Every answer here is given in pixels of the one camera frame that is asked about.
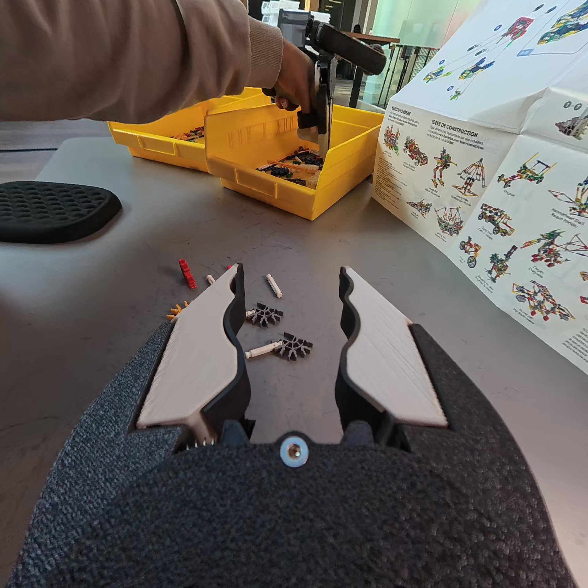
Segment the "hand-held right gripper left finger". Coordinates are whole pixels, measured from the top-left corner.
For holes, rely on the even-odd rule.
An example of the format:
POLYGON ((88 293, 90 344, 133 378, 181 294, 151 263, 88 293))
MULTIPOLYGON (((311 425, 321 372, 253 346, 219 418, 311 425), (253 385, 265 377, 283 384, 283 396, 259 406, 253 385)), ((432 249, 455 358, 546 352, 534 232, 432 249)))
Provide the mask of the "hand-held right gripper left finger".
POLYGON ((245 417, 251 385, 238 333, 245 322, 245 275, 235 263, 171 323, 137 428, 187 428, 213 445, 227 420, 245 417))

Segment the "wooden table with black legs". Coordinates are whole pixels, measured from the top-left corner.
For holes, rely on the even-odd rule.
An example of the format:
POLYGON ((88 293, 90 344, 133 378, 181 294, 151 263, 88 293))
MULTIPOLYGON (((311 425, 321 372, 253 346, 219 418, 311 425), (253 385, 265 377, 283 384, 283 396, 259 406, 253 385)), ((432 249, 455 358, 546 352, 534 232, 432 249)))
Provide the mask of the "wooden table with black legs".
MULTIPOLYGON (((381 48, 384 46, 390 46, 392 47, 392 49, 395 48, 395 46, 400 44, 400 39, 399 38, 391 38, 388 36, 379 36, 379 35, 370 35, 370 34, 364 34, 364 33, 358 33, 358 32, 344 32, 344 34, 357 39, 361 42, 363 42, 366 45, 377 45, 380 46, 381 48)), ((350 99, 349 99, 349 107, 352 108, 356 108, 358 101, 359 101, 359 93, 360 93, 360 89, 361 89, 361 83, 362 83, 362 79, 363 77, 368 77, 371 75, 376 75, 374 73, 367 73, 364 70, 359 70, 356 69, 355 70, 355 74, 354 74, 354 78, 353 78, 353 85, 352 85, 352 90, 350 93, 350 99)))

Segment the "grey half-round connector piece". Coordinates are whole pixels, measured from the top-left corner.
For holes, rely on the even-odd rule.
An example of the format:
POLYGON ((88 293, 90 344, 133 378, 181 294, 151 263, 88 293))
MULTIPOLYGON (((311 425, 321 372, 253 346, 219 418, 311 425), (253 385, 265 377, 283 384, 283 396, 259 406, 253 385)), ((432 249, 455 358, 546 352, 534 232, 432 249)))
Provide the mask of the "grey half-round connector piece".
POLYGON ((247 321, 259 327, 269 327, 270 325, 276 325, 283 318, 282 311, 274 307, 270 307, 262 302, 258 302, 252 309, 257 310, 257 315, 254 319, 247 321))

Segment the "person's left forearm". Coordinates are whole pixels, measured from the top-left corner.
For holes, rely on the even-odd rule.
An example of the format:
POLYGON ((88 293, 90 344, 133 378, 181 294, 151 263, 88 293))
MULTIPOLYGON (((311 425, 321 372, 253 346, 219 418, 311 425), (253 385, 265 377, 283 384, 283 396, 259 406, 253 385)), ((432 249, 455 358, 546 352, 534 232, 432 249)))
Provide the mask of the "person's left forearm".
POLYGON ((1 1, 1 121, 153 122, 272 87, 282 54, 240 1, 1 1))

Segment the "grey desk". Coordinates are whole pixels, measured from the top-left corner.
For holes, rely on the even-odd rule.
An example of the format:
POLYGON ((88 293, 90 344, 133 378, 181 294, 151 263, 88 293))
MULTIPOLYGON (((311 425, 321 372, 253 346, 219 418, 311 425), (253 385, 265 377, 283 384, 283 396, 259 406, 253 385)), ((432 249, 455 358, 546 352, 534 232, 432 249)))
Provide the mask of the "grey desk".
POLYGON ((247 306, 284 312, 277 327, 244 325, 243 349, 283 331, 313 343, 307 359, 250 363, 253 442, 291 430, 318 443, 340 440, 339 271, 350 266, 422 325, 500 413, 533 470, 577 585, 587 587, 587 376, 378 205, 371 180, 309 222, 210 175, 134 158, 104 123, 1 123, 1 182, 34 179, 104 187, 122 210, 88 239, 1 244, 1 587, 81 415, 171 306, 200 295, 206 275, 218 277, 235 261, 244 266, 247 306))

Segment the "stack of clear storage boxes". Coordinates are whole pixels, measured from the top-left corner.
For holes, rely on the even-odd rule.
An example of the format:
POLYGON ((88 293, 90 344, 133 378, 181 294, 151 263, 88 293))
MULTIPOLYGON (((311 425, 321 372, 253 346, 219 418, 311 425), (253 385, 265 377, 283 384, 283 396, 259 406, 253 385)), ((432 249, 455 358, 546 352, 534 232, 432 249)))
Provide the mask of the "stack of clear storage boxes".
POLYGON ((437 54, 439 48, 412 47, 413 51, 408 60, 404 82, 411 81, 437 54))

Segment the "person's left hand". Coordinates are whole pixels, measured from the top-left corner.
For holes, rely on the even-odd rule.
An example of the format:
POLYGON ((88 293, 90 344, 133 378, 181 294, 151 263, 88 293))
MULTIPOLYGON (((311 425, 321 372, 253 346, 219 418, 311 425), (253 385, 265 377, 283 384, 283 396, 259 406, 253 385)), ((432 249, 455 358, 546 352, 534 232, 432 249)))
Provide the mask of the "person's left hand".
POLYGON ((274 86, 278 108, 308 114, 313 108, 315 66, 308 55, 283 40, 282 64, 274 86))

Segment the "folded building instruction booklet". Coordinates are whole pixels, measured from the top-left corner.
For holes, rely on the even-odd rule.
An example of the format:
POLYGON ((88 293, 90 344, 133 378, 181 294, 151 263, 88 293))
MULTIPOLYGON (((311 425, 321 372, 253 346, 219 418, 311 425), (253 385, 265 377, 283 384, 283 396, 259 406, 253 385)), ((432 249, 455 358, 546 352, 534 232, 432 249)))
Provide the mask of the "folded building instruction booklet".
POLYGON ((484 1, 389 101, 373 197, 587 373, 587 1, 484 1))

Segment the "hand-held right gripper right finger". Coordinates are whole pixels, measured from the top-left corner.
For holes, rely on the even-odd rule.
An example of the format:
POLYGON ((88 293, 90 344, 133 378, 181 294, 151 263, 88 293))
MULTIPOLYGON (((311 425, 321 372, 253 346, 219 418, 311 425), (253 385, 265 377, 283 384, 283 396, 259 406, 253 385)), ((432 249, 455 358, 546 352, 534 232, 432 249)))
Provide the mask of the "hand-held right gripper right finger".
POLYGON ((346 336, 335 383, 342 442, 403 445, 409 429, 448 432, 413 323, 349 266, 339 274, 346 336))

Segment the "yellow plastic bin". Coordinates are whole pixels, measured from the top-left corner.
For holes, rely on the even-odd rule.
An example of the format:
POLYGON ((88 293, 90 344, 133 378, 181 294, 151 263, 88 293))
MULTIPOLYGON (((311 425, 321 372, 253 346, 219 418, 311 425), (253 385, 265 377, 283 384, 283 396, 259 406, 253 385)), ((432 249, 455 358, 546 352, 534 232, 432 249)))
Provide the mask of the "yellow plastic bin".
POLYGON ((300 145, 297 114, 275 105, 205 117, 205 157, 222 185, 298 217, 315 220, 372 174, 384 114, 335 105, 326 162, 315 189, 256 170, 300 145))
POLYGON ((208 173, 205 138, 199 142, 171 138, 196 127, 205 127, 205 116, 270 104, 259 88, 246 87, 239 95, 228 95, 200 102, 146 124, 108 122, 115 143, 126 146, 136 158, 148 159, 208 173))

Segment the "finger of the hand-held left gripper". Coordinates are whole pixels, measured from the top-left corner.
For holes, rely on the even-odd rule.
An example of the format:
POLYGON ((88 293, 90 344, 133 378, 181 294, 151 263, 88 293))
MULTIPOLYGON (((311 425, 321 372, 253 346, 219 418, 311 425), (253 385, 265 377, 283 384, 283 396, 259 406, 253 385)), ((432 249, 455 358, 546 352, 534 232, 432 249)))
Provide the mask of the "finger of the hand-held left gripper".
POLYGON ((317 127, 298 128, 297 135, 300 140, 317 145, 320 158, 322 158, 323 162, 326 162, 329 151, 329 129, 324 134, 321 134, 317 127))

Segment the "black wrist rest pad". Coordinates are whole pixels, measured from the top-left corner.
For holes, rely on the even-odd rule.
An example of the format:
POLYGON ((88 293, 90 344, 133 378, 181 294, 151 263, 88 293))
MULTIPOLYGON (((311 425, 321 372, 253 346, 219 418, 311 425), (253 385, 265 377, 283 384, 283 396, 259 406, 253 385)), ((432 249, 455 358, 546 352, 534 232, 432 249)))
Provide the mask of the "black wrist rest pad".
POLYGON ((101 231, 122 210, 101 187, 42 181, 1 184, 1 242, 51 245, 101 231))

